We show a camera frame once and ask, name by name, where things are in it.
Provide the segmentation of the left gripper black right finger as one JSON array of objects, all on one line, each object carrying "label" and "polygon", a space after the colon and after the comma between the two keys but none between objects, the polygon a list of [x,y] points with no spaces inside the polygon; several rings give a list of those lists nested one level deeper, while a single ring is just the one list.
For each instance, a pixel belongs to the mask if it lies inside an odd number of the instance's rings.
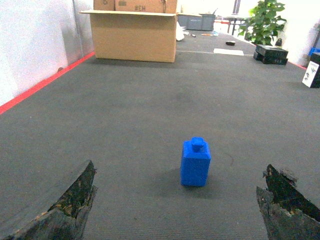
[{"label": "left gripper black right finger", "polygon": [[318,240],[320,208],[298,191],[297,178],[271,164],[263,171],[267,188],[256,187],[256,200],[269,240]]}]

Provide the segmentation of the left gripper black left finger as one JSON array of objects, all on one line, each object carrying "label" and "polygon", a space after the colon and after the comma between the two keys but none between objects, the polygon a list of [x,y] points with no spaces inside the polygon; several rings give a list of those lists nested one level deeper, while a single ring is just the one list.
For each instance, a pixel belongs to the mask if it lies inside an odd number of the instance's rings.
[{"label": "left gripper black left finger", "polygon": [[30,199],[17,203],[0,219],[2,240],[81,240],[97,187],[91,160],[56,174],[43,188],[35,184]]}]

